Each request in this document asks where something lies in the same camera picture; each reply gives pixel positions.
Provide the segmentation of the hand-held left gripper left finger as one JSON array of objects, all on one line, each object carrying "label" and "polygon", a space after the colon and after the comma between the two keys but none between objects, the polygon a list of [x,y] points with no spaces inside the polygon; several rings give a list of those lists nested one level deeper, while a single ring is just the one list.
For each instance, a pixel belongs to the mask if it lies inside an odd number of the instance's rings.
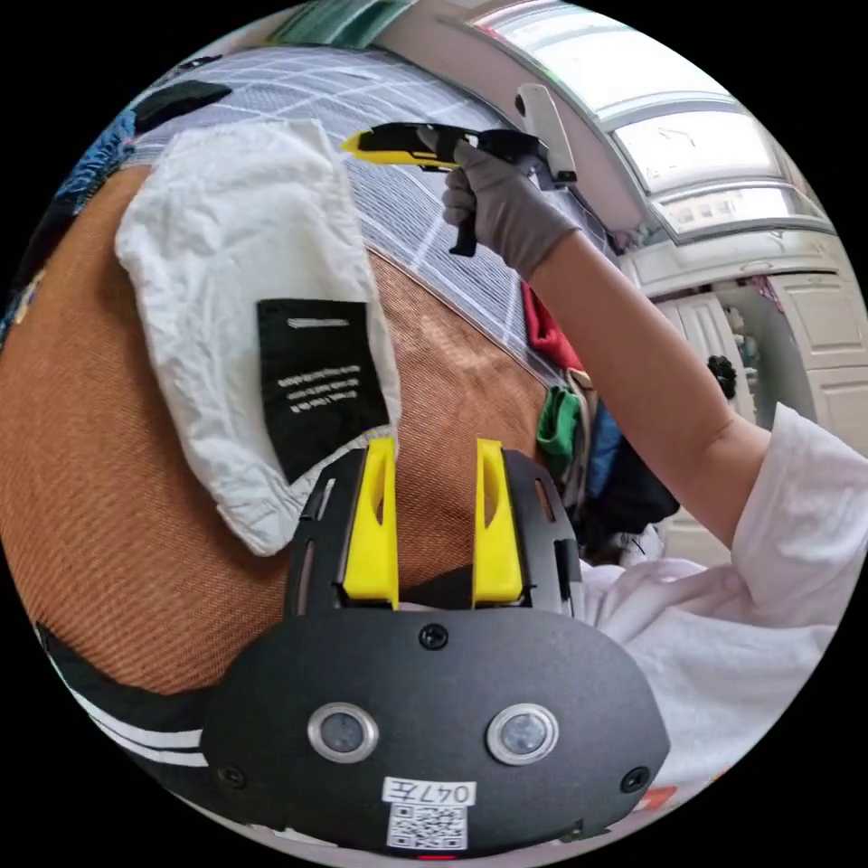
[{"label": "hand-held left gripper left finger", "polygon": [[353,604],[399,607],[396,444],[392,437],[373,439],[366,449],[342,587]]}]

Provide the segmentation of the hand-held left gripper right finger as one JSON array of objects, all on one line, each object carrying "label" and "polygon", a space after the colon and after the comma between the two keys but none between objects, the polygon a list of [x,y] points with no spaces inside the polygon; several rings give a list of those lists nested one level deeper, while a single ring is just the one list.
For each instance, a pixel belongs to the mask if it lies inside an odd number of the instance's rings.
[{"label": "hand-held left gripper right finger", "polygon": [[478,439],[471,606],[512,605],[523,592],[504,451],[496,440]]}]

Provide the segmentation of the person's right hand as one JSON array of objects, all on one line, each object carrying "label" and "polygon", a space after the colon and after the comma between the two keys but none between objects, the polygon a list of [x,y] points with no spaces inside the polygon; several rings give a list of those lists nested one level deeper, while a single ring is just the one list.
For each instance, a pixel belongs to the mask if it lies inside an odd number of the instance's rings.
[{"label": "person's right hand", "polygon": [[551,205],[528,176],[465,140],[455,144],[457,167],[446,176],[442,217],[455,229],[468,224],[476,240],[531,283],[554,255],[579,261],[596,251],[577,225]]}]

